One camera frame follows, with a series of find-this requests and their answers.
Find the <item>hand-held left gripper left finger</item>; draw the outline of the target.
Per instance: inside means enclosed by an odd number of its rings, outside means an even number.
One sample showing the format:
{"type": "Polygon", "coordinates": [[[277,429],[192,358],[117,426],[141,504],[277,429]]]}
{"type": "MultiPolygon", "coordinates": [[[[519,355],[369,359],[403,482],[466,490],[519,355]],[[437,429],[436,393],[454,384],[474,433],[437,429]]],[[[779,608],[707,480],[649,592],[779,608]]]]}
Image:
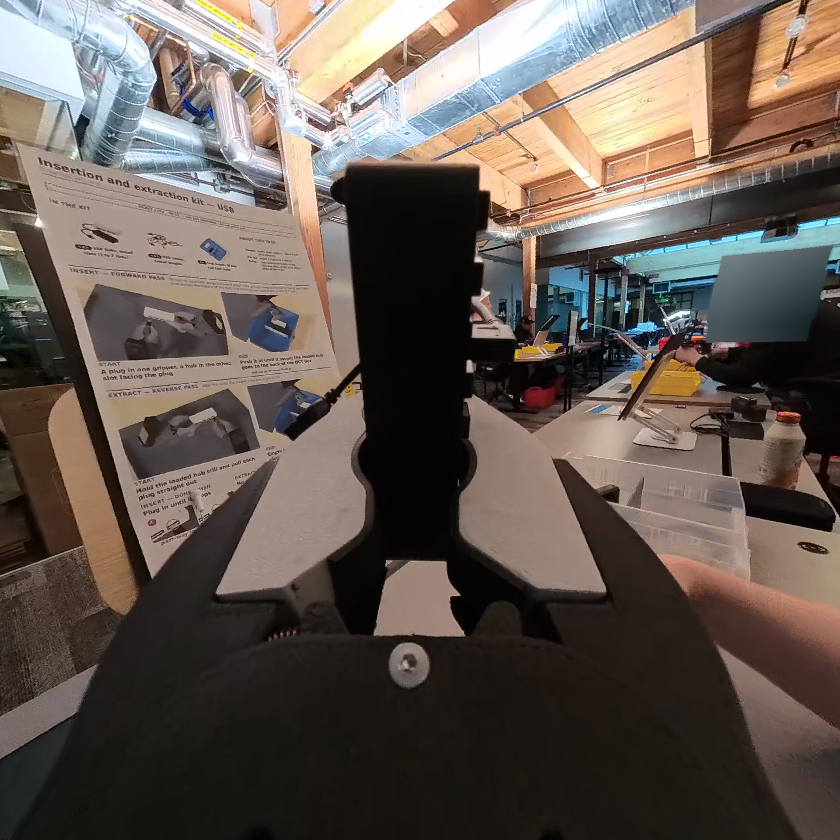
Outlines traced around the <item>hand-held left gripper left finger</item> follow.
{"type": "Polygon", "coordinates": [[[217,586],[219,601],[278,601],[296,618],[332,602],[346,624],[375,623],[384,549],[360,465],[364,436],[362,397],[342,397],[286,447],[217,586]]]}

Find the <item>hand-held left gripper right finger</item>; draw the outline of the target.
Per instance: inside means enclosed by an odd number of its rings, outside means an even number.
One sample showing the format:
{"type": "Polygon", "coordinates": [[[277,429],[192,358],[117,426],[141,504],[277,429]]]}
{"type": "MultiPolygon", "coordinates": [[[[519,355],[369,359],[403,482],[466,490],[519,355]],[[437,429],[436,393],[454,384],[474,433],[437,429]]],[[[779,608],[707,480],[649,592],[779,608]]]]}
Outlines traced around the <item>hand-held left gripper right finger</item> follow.
{"type": "Polygon", "coordinates": [[[474,631],[494,602],[528,631],[554,608],[607,604],[607,586],[561,475],[534,436],[477,396],[465,401],[465,476],[451,506],[451,609],[474,631]]]}

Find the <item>clear plastic storage box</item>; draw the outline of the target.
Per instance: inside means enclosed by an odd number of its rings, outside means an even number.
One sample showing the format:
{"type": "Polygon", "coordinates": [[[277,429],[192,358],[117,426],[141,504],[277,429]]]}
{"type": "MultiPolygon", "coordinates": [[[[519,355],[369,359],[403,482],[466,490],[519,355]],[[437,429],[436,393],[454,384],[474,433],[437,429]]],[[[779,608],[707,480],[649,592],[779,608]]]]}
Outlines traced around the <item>clear plastic storage box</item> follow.
{"type": "Polygon", "coordinates": [[[691,470],[594,456],[568,460],[658,554],[751,578],[749,527],[740,482],[691,470]]]}

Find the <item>black usb hub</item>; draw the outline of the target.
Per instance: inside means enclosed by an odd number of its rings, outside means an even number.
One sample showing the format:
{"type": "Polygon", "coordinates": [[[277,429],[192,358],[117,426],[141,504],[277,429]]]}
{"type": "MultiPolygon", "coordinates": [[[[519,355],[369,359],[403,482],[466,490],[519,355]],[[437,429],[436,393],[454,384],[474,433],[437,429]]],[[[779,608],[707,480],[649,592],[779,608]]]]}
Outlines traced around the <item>black usb hub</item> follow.
{"type": "Polygon", "coordinates": [[[348,218],[374,530],[385,555],[448,560],[466,471],[462,445],[478,167],[355,162],[339,186],[348,218]]]}

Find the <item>person's right forearm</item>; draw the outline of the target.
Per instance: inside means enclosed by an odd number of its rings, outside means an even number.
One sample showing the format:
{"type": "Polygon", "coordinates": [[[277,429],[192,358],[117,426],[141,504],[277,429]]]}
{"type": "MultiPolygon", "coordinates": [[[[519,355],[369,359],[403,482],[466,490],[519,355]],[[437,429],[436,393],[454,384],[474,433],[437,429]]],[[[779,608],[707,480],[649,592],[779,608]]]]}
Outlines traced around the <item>person's right forearm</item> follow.
{"type": "Polygon", "coordinates": [[[675,555],[659,559],[712,639],[839,729],[839,611],[675,555]]]}

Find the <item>yellow storage bins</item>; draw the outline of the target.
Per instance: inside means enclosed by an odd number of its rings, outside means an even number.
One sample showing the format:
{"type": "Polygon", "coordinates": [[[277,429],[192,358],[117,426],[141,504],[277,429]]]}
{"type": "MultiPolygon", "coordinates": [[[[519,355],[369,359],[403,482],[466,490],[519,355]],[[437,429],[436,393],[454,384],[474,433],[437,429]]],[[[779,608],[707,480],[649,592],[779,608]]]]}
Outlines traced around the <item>yellow storage bins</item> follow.
{"type": "Polygon", "coordinates": [[[693,369],[665,371],[646,391],[646,396],[690,397],[699,391],[702,382],[703,377],[693,369]]]}

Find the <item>bottle with orange cap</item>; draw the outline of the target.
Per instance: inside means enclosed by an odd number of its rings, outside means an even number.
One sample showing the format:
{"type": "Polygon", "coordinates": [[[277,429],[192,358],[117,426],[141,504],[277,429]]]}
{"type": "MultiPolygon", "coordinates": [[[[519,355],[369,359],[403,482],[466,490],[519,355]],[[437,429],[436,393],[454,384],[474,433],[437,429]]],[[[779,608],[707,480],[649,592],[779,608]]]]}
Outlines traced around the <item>bottle with orange cap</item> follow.
{"type": "Polygon", "coordinates": [[[759,483],[767,487],[796,490],[804,449],[802,415],[778,412],[764,433],[759,483]]]}

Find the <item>brown cardboard box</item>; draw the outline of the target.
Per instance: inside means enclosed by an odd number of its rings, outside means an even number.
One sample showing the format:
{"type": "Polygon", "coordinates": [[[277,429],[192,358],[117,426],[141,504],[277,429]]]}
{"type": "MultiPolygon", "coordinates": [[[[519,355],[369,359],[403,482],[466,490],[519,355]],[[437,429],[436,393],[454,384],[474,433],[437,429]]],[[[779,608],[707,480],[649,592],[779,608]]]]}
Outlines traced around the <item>brown cardboard box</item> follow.
{"type": "Polygon", "coordinates": [[[2,490],[2,572],[81,546],[48,431],[53,408],[71,391],[69,384],[2,391],[2,452],[18,487],[2,490]]]}

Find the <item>printed instruction sheet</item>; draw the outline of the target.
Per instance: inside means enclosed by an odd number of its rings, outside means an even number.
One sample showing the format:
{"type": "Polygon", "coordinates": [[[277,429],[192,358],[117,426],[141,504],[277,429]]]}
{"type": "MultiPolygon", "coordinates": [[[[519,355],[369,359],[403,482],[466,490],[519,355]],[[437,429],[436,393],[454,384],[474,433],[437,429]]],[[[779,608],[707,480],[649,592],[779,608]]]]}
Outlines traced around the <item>printed instruction sheet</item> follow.
{"type": "Polygon", "coordinates": [[[340,379],[298,222],[20,145],[154,575],[340,379]]]}

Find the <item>wooden ceiling post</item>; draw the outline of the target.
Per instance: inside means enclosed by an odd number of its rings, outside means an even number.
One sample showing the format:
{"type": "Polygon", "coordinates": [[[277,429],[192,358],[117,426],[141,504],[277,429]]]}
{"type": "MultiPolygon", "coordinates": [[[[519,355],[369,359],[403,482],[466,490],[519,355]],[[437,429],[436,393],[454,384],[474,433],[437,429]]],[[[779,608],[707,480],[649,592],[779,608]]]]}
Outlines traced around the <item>wooden ceiling post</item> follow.
{"type": "Polygon", "coordinates": [[[282,129],[278,119],[276,119],[276,136],[285,174],[287,204],[292,215],[298,220],[329,337],[331,343],[334,343],[311,145],[305,139],[282,129]]]}

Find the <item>long spiral metal duct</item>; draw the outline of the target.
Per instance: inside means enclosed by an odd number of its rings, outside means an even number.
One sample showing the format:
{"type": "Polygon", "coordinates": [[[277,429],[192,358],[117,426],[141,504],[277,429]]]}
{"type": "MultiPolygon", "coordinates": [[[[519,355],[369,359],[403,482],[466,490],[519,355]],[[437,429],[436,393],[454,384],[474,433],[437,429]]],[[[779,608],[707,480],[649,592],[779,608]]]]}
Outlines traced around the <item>long spiral metal duct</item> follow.
{"type": "Polygon", "coordinates": [[[818,153],[799,154],[786,158],[756,162],[727,169],[702,183],[657,195],[646,193],[644,198],[630,203],[601,207],[584,213],[554,219],[545,223],[519,224],[510,227],[490,227],[478,233],[478,238],[499,240],[515,245],[526,238],[562,233],[595,224],[624,220],[668,207],[677,207],[707,198],[724,196],[752,187],[767,186],[801,175],[827,172],[839,166],[839,151],[819,150],[818,153]]]}

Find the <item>silver round duct pipes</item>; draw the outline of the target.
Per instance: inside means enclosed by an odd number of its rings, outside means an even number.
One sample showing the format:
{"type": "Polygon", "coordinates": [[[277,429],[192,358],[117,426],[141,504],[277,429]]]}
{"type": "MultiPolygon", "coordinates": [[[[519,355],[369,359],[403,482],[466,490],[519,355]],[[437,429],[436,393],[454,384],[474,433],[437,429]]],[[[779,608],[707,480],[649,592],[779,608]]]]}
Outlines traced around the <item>silver round duct pipes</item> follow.
{"type": "MultiPolygon", "coordinates": [[[[202,14],[183,12],[166,2],[119,3],[117,10],[99,2],[64,4],[68,39],[100,56],[106,66],[83,144],[93,162],[125,162],[154,86],[150,49],[126,18],[134,14],[268,82],[275,93],[276,116],[286,132],[319,148],[331,139],[309,122],[308,116],[311,113],[314,117],[314,113],[307,110],[304,100],[296,98],[294,85],[283,68],[223,35],[202,14]]],[[[250,119],[239,104],[242,98],[231,78],[218,63],[208,61],[199,70],[199,79],[211,99],[217,141],[225,160],[247,180],[259,184],[250,119]]]]}

